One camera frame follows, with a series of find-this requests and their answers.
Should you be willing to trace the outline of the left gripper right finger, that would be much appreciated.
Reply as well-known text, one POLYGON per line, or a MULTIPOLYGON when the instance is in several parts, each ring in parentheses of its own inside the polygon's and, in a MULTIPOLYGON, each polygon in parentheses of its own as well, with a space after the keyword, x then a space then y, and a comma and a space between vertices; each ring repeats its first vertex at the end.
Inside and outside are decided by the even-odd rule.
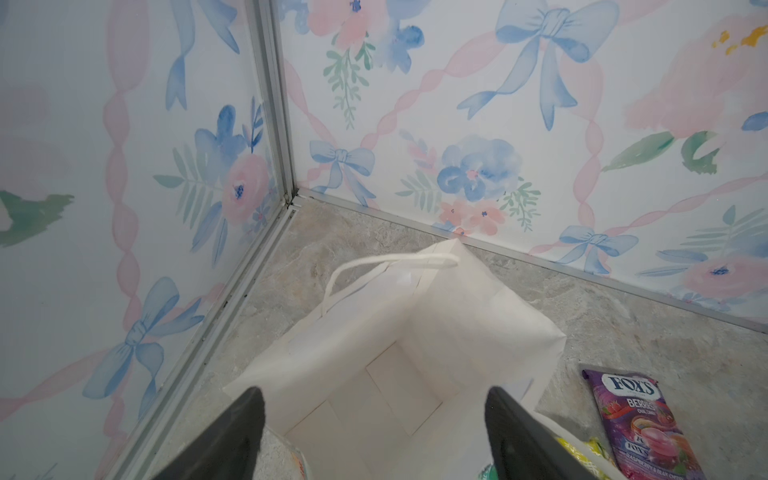
POLYGON ((484 419, 499 479, 595 479, 506 390, 488 390, 484 419))

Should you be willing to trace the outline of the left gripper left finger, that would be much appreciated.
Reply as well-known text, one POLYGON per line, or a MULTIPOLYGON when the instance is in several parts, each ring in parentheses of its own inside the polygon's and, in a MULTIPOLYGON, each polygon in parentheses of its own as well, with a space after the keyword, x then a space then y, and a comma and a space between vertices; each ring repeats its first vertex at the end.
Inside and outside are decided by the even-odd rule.
POLYGON ((252 479, 265 424, 263 393, 248 388, 155 479, 252 479))

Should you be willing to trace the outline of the floral paper gift bag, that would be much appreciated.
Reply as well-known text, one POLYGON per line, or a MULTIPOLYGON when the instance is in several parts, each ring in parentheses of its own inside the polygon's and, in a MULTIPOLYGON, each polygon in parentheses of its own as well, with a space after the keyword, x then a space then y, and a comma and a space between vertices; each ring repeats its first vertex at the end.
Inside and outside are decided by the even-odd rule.
POLYGON ((456 240, 366 259, 225 387, 264 396, 266 424, 314 479, 475 479, 492 460, 490 388, 540 400, 565 334, 456 240))

